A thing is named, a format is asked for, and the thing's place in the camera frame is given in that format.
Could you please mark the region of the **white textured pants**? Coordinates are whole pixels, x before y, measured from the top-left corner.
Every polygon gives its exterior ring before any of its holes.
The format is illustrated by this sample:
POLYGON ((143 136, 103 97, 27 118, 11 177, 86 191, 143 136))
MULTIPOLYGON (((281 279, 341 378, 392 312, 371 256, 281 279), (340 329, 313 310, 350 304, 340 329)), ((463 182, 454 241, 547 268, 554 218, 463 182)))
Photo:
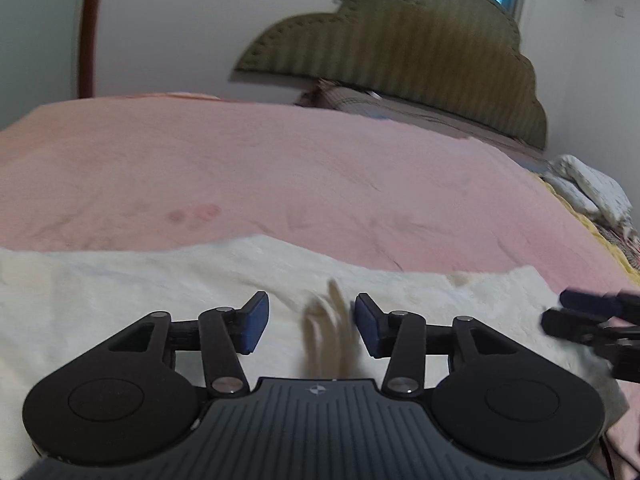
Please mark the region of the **white textured pants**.
POLYGON ((36 454, 22 405, 41 378, 153 311, 193 320, 241 307, 258 290, 270 319, 247 377, 381 378, 358 338, 349 307, 365 292, 384 310, 445 325, 469 315, 589 382, 606 423, 628 408, 608 364, 539 326, 558 296, 530 266, 506 273, 401 273, 353 266, 265 235, 169 252, 1 254, 1 474, 20 476, 36 454))

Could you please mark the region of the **white printed folded quilt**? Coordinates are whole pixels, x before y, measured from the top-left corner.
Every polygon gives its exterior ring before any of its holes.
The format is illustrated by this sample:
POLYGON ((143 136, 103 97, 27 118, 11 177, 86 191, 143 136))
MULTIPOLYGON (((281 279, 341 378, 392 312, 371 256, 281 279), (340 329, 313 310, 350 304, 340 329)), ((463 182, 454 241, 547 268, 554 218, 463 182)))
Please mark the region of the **white printed folded quilt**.
POLYGON ((573 155, 559 155, 548 162, 542 178, 574 211, 591 221, 601 221, 622 239, 639 248, 639 234, 632 222, 632 205, 620 184, 573 155))

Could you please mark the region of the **pink bed blanket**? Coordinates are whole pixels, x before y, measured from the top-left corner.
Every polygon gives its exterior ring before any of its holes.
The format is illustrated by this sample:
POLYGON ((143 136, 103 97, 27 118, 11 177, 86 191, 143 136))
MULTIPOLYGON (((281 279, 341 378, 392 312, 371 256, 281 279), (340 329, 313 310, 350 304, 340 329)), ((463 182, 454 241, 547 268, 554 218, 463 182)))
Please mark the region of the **pink bed blanket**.
POLYGON ((169 252, 265 235, 401 273, 535 269, 556 293, 632 279, 490 145, 328 110, 126 96, 1 135, 1 253, 169 252))

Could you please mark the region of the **grey striped pillow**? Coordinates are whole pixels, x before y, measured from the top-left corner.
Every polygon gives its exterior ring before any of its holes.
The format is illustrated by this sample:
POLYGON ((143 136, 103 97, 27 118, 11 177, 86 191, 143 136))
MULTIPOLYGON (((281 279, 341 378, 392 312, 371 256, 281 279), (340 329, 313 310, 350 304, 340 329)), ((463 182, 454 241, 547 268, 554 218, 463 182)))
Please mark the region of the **grey striped pillow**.
POLYGON ((337 110, 373 119, 402 122, 455 139, 474 138, 498 148, 526 167, 546 162, 544 155, 536 148, 531 148, 523 141, 509 138, 478 122, 472 122, 471 119, 425 105, 386 98, 372 91, 341 86, 335 82, 317 81, 310 90, 303 92, 297 98, 295 104, 301 107, 337 110))

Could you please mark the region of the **olive padded headboard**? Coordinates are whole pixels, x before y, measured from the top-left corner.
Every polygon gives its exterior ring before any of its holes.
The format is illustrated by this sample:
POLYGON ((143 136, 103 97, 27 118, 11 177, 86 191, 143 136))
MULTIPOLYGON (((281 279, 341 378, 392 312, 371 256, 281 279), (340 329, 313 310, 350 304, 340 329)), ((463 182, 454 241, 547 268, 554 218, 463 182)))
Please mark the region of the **olive padded headboard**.
POLYGON ((496 0, 344 0, 270 25, 235 68, 350 84, 547 145, 535 70, 496 0))

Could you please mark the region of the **brown wooden door frame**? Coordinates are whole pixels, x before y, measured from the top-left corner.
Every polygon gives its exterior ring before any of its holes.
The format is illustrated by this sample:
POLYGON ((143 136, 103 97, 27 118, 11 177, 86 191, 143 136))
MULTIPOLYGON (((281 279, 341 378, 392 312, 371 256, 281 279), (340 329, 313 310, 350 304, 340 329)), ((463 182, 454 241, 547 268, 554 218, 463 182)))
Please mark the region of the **brown wooden door frame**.
POLYGON ((96 30, 101 0, 82 0, 79 21, 77 55, 77 96, 94 97, 94 59, 96 58, 96 30))

